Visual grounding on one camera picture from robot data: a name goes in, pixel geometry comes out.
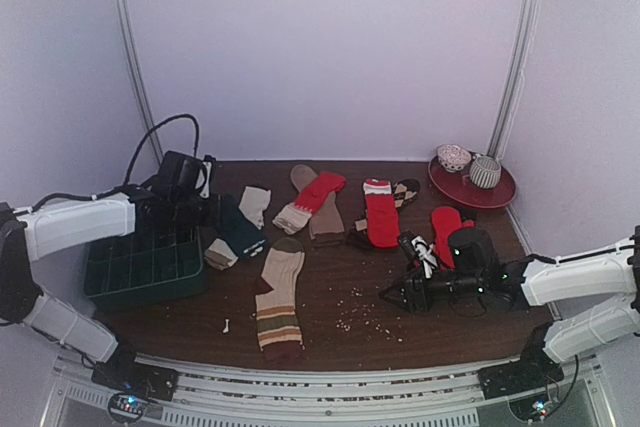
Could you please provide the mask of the beige brown striped long sock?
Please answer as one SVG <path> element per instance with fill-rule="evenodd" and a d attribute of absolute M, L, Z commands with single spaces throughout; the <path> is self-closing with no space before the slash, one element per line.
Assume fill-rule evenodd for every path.
<path fill-rule="evenodd" d="M 270 248 L 254 284 L 257 341 L 268 362 L 289 362 L 302 353 L 296 287 L 304 261 L 302 244 L 293 238 L 281 238 Z"/>

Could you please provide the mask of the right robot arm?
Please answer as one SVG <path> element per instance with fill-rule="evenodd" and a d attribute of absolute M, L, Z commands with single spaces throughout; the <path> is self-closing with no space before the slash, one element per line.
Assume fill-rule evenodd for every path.
<path fill-rule="evenodd" d="M 639 331 L 639 236 L 572 256 L 530 254 L 502 263 L 489 234 L 476 227 L 451 233 L 446 263 L 434 246 L 411 232 L 398 238 L 409 264 L 380 291 L 381 299 L 407 312 L 426 312 L 435 301 L 471 297 L 528 309 L 559 300 L 607 295 L 607 300 L 566 320 L 535 328 L 512 377 L 535 387 L 551 371 L 585 350 Z"/>

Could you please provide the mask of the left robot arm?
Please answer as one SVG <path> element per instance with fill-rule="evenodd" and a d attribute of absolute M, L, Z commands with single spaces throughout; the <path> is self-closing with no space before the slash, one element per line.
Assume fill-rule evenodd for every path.
<path fill-rule="evenodd" d="M 23 209 L 1 205 L 1 323 L 23 324 L 105 363 L 106 376 L 123 391 L 144 380 L 138 362 L 117 352 L 116 336 L 59 300 L 32 276 L 31 266 L 71 247 L 145 230 L 190 229 L 213 223 L 210 194 L 216 160 L 169 151 L 159 171 L 141 185 L 125 181 L 91 196 L 56 193 Z"/>

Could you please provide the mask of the dark green compartment tray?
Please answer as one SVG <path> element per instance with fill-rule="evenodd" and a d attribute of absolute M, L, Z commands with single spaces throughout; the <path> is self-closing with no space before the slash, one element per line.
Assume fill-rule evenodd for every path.
<path fill-rule="evenodd" d="M 83 292 L 113 313 L 199 295 L 207 289 L 200 229 L 137 231 L 92 242 Z"/>

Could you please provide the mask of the dark teal sock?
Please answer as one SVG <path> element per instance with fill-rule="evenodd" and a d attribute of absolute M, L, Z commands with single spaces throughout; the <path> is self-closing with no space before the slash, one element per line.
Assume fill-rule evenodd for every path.
<path fill-rule="evenodd" d="M 245 217 L 230 194 L 216 195 L 212 204 L 212 225 L 237 257 L 251 258 L 263 251 L 266 236 Z"/>

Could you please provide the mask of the short red sock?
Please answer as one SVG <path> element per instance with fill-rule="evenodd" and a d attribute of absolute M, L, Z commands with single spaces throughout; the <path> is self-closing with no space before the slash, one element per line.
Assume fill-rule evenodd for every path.
<path fill-rule="evenodd" d="M 431 223 L 434 229 L 434 253 L 438 258 L 441 270 L 454 269 L 455 263 L 449 248 L 449 236 L 463 228 L 474 227 L 476 216 L 452 206 L 441 206 L 431 213 Z"/>

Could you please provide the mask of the cream white sock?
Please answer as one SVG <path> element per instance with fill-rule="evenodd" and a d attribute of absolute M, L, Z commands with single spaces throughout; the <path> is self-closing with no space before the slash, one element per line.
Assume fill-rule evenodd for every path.
<path fill-rule="evenodd" d="M 246 186 L 239 202 L 239 210 L 258 229 L 265 225 L 264 212 L 271 202 L 271 191 L 255 186 Z"/>

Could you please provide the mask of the long red sock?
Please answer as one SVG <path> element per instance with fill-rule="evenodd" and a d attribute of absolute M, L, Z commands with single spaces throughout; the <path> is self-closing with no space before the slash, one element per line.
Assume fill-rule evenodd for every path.
<path fill-rule="evenodd" d="M 368 238 L 374 247 L 395 248 L 400 235 L 398 212 L 389 181 L 366 179 L 363 183 Z"/>

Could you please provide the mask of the red round plate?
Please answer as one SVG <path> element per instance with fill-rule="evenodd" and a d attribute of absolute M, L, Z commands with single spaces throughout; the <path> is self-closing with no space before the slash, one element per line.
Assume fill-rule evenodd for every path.
<path fill-rule="evenodd" d="M 433 157 L 428 165 L 428 175 L 437 190 L 449 199 L 476 209 L 498 209 L 508 206 L 515 198 L 516 183 L 507 169 L 502 169 L 497 186 L 481 189 L 473 184 L 465 167 L 460 172 L 447 172 Z"/>

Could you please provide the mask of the argyle patterned sock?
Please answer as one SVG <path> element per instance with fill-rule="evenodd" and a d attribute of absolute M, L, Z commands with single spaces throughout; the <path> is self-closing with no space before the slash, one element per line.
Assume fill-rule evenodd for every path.
<path fill-rule="evenodd" d="M 421 190 L 420 182 L 416 179 L 409 178 L 390 183 L 399 218 L 399 212 L 416 200 Z M 368 238 L 366 203 L 362 215 L 354 222 L 347 233 L 346 243 L 363 250 L 377 248 L 373 246 Z"/>

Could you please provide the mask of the striped ceramic cup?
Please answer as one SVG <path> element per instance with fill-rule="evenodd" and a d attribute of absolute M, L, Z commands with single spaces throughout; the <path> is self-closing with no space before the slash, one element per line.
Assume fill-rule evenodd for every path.
<path fill-rule="evenodd" d="M 502 175 L 501 164 L 493 157 L 476 154 L 469 170 L 469 178 L 473 185 L 480 189 L 495 188 Z"/>

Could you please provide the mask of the red and cream sock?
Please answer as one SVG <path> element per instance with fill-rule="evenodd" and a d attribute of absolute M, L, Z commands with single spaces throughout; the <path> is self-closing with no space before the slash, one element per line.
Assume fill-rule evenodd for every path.
<path fill-rule="evenodd" d="M 294 201 L 280 210 L 272 223 L 288 235 L 297 233 L 324 205 L 329 195 L 339 192 L 345 184 L 344 176 L 333 172 L 321 172 L 303 188 Z"/>

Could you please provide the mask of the patterned small bowl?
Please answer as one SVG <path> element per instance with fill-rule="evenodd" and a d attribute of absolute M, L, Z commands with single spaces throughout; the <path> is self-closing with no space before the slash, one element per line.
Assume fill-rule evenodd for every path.
<path fill-rule="evenodd" d="M 446 172 L 456 173 L 472 161 L 472 154 L 457 144 L 443 144 L 437 148 L 437 160 Z"/>

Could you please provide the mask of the aluminium corner post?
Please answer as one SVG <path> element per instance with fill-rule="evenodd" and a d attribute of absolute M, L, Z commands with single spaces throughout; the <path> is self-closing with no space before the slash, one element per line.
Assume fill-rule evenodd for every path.
<path fill-rule="evenodd" d="M 487 154 L 501 160 L 525 83 L 525 65 L 535 36 L 540 0 L 522 0 L 515 41 Z"/>
<path fill-rule="evenodd" d="M 137 110 L 140 114 L 143 128 L 151 129 L 155 125 L 148 95 L 144 85 L 142 69 L 135 45 L 134 32 L 131 23 L 127 0 L 114 0 L 121 39 L 126 58 L 126 68 L 132 86 Z"/>

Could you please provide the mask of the right aluminium corner post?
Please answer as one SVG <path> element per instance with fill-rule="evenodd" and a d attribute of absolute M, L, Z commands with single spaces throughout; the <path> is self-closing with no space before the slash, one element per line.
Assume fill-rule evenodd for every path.
<path fill-rule="evenodd" d="M 515 41 L 487 154 L 501 160 L 525 83 L 525 65 L 535 36 L 540 0 L 522 0 Z"/>

